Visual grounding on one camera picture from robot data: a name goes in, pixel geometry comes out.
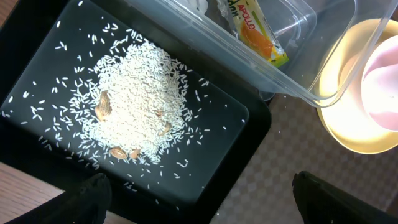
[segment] wooden floor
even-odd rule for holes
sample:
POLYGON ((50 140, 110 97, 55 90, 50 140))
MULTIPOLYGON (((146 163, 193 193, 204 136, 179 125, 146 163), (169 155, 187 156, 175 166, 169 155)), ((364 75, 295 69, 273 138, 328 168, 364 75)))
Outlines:
MULTIPOLYGON (((0 223, 8 222, 60 195, 63 190, 0 162, 0 223)), ((107 212, 107 224, 133 222, 107 212)))

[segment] black plastic tray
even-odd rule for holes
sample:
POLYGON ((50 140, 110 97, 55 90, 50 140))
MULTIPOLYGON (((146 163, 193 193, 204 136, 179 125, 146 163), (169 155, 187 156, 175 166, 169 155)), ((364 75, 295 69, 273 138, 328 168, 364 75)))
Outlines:
MULTIPOLYGON (((192 153, 191 150, 197 151, 198 149, 192 149, 192 146, 183 149, 186 144, 182 144, 180 146, 181 154, 174 151, 174 155, 170 155, 173 159, 162 160, 162 162, 175 163, 176 159, 183 159, 184 156, 189 155, 191 158, 188 158, 188 160, 196 160, 195 166, 192 166, 189 171, 184 170, 186 174, 192 174, 191 180, 186 175, 185 182, 178 183, 172 178, 167 181, 167 184, 162 185, 164 188, 156 189, 155 187, 155 189, 152 188, 153 190, 147 190, 144 188, 144 183, 148 181, 156 182, 156 180, 136 181, 136 176, 141 174, 141 167, 135 168, 136 170, 139 169, 140 173, 137 173, 133 180, 129 179, 125 174, 131 168, 127 164, 120 164, 117 169, 104 167, 104 170, 97 170, 106 173, 112 180, 113 203, 111 211, 138 223, 209 222, 268 131, 271 118, 267 106, 255 93, 242 87, 244 84, 233 73, 209 60, 206 55, 202 55, 182 44, 177 38, 168 34, 167 31, 154 24, 133 7, 129 7, 124 1, 112 1, 110 4, 109 1, 105 0, 92 2, 85 0, 84 5, 79 9, 83 10, 84 7, 87 7, 82 15, 79 15, 78 12, 73 12, 76 10, 77 2, 72 1, 68 5, 68 1, 19 2, 0 33, 0 49, 2 49, 2 52, 0 52, 0 63, 2 65, 0 71, 3 77, 3 82, 0 84, 0 98, 6 99, 9 93, 10 95, 22 94, 23 89, 27 88, 27 83, 31 84, 34 77, 40 88, 40 91, 35 93, 35 101, 38 101, 37 97, 46 94, 45 91, 50 94, 50 90, 45 89, 51 89, 52 84, 50 83, 54 82, 55 77, 66 76, 62 75, 63 72, 60 72, 59 75, 54 75, 54 80, 51 80, 50 75, 46 74, 46 72, 50 73, 51 71, 47 71, 45 66, 40 68, 43 62, 53 65, 62 60, 65 62, 64 65, 69 65, 69 69, 72 68, 72 59, 68 57, 57 58, 59 55, 49 53, 53 52, 54 46, 52 44, 55 44, 54 41, 60 37, 73 39, 75 43, 81 42, 78 38, 77 27, 76 34, 73 34, 72 37, 68 37, 70 32, 62 33, 58 30, 56 33, 55 31, 50 31, 51 29, 54 30, 54 24, 61 12, 63 12, 61 14, 63 26, 77 26, 82 21, 84 21, 82 23, 86 24, 87 21, 91 20, 91 17, 98 17, 99 22, 97 24, 91 21, 91 23, 86 24, 86 27, 81 25, 82 30, 85 30, 87 26, 94 29, 95 26, 103 25, 100 17, 104 16, 106 22, 118 22, 119 29, 122 31, 129 27, 137 30, 151 42, 162 47, 196 72, 188 76, 190 79, 190 93, 188 92, 188 95, 191 94, 193 96, 187 97, 189 107, 195 106, 189 103, 193 102, 189 98, 194 99, 194 89, 196 87, 200 88, 191 83, 194 80, 198 80, 200 75, 218 87, 209 86, 208 92, 210 96, 213 96, 211 99, 213 102, 207 102, 206 107, 208 107, 207 111, 209 113, 205 118, 201 119, 198 125, 212 126, 211 129, 214 131, 218 126, 219 131, 211 132, 212 135, 208 138, 209 141, 203 145, 203 152, 192 153), (45 84, 46 80, 48 80, 48 85, 39 86, 39 83, 41 83, 40 85, 45 84), (227 126, 228 132, 224 132, 222 126, 227 126), (135 194, 123 188, 125 181, 136 182, 137 188, 142 194, 135 194), (159 199, 160 205, 155 203, 155 198, 159 199), (180 207, 180 211, 175 209, 175 205, 180 207)), ((98 59, 99 57, 93 58, 91 63, 95 63, 98 59)), ((68 69, 67 67, 65 69, 62 68, 62 65, 59 65, 59 67, 60 71, 68 69)), ((21 102, 23 103, 18 105, 20 111, 28 111, 30 103, 21 102)), ((8 104, 5 103, 2 109, 9 110, 10 108, 7 107, 8 104)), ((43 150, 42 146, 34 144, 33 142, 37 142, 38 130, 44 130, 44 127, 38 127, 38 124, 21 129, 21 126, 14 125, 15 123, 13 120, 11 122, 1 122, 0 131, 2 132, 2 138, 4 138, 4 145, 1 150, 1 160, 3 162, 65 190, 68 189, 68 186, 72 186, 74 183, 94 174, 93 170, 84 169, 81 164, 65 161, 65 155, 62 153, 49 153, 43 150)), ((158 167, 151 166, 149 169, 152 172, 159 172, 158 167)))

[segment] plastic container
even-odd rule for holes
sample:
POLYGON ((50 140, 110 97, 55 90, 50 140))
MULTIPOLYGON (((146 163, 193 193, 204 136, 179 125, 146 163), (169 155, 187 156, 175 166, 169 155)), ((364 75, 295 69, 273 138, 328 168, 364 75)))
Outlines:
POLYGON ((259 91, 301 97, 312 106, 332 105, 369 57, 398 0, 258 0, 290 61, 275 68, 211 19, 178 0, 128 0, 199 53, 217 60, 259 91), (333 93, 321 94, 318 82, 340 39, 354 25, 381 19, 361 38, 359 54, 346 80, 333 93))

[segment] black tray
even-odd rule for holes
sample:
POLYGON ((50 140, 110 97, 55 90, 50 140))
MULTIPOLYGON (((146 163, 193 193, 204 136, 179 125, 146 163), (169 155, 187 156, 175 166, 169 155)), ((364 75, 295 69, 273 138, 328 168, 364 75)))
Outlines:
MULTIPOLYGON (((68 1, 20 1, 0 33, 0 49, 2 49, 0 69, 3 74, 0 97, 5 99, 2 110, 14 110, 12 118, 17 118, 1 122, 0 131, 3 138, 1 160, 65 190, 95 172, 104 172, 113 184, 113 203, 110 210, 138 223, 209 222, 269 129, 271 119, 266 105, 254 93, 243 88, 243 83, 236 78, 236 75, 209 60, 206 55, 182 44, 124 1, 112 1, 112 4, 109 4, 109 1, 105 0, 91 2, 85 0, 80 7, 78 1, 67 3, 68 1), (60 13, 59 19, 62 21, 63 29, 55 27, 60 13), (87 39, 87 34, 95 34, 92 30, 98 30, 98 27, 103 27, 107 22, 115 22, 119 26, 119 30, 114 32, 113 39, 122 39, 126 35, 125 30, 131 27, 195 71, 188 75, 190 85, 187 95, 188 106, 193 110, 202 107, 203 111, 207 112, 203 117, 200 115, 201 119, 196 125, 203 129, 210 128, 211 132, 205 136, 200 147, 194 141, 189 147, 185 141, 175 146, 167 158, 162 158, 163 169, 156 166, 143 167, 150 169, 152 173, 163 170, 164 174, 171 174, 169 178, 163 177, 160 185, 156 184, 159 179, 153 176, 139 178, 142 174, 141 166, 132 168, 131 165, 119 163, 113 167, 107 163, 108 166, 101 166, 100 170, 94 172, 92 169, 84 169, 84 166, 76 161, 66 161, 65 156, 69 156, 70 151, 79 151, 78 142, 71 141, 72 147, 67 152, 53 150, 49 153, 48 150, 42 149, 42 145, 34 143, 37 142, 37 135, 40 136, 48 127, 45 121, 30 122, 29 125, 23 126, 23 129, 20 125, 15 125, 17 121, 31 119, 29 107, 33 101, 46 98, 48 108, 52 103, 60 101, 59 96, 48 96, 55 77, 71 77, 68 75, 71 74, 68 70, 73 71, 73 65, 77 65, 76 56, 81 54, 78 52, 87 51, 88 54, 89 50, 85 48, 92 47, 90 42, 81 45, 79 43, 87 39), (59 55, 59 52, 54 51, 53 48, 60 38, 69 40, 67 55, 72 56, 59 55), (59 73, 52 76, 54 71, 51 71, 49 66, 47 68, 43 66, 44 63, 52 65, 53 68, 59 67, 59 73), (211 98, 201 105, 196 104, 194 94, 195 89, 201 88, 199 83, 194 84, 195 80, 201 77, 199 74, 218 87, 209 85, 206 93, 211 98), (32 80, 38 83, 35 86, 37 90, 31 89, 32 80), (30 91, 31 95, 35 96, 25 101, 17 100, 17 96, 22 98, 24 90, 30 91), (14 96, 13 101, 17 105, 11 106, 7 103, 9 99, 7 94, 14 96), (177 147, 181 149, 181 153, 175 150, 177 147), (184 158, 190 161, 190 165, 181 169, 175 161, 183 162, 184 158), (184 175, 179 179, 183 180, 180 182, 172 177, 172 173, 177 172, 178 168, 180 168, 178 173, 184 175), (133 178, 129 178, 127 173, 132 174, 133 178), (138 189, 139 194, 124 188, 125 181, 135 182, 134 188, 138 189), (150 190, 146 189, 146 184, 151 185, 150 190)), ((112 42, 111 39, 105 37, 104 39, 107 43, 112 42)), ((103 47, 103 50, 95 47, 97 51, 95 56, 89 58, 90 61, 86 60, 81 66, 89 67, 90 64, 94 64, 100 55, 107 53, 109 47, 110 45, 107 48, 103 47)), ((66 95, 61 97, 66 101, 70 98, 66 93, 59 95, 66 95)), ((46 112, 45 117, 52 118, 52 116, 52 113, 46 112)), ((63 140, 60 147, 66 148, 67 142, 63 140)))

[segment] pink bowl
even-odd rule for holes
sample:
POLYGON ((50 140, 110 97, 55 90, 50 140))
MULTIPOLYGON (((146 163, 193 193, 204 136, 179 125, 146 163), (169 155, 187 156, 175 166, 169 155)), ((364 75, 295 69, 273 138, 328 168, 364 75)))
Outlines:
POLYGON ((384 129, 398 131, 398 36, 384 41, 369 58, 361 96, 373 121, 384 129))

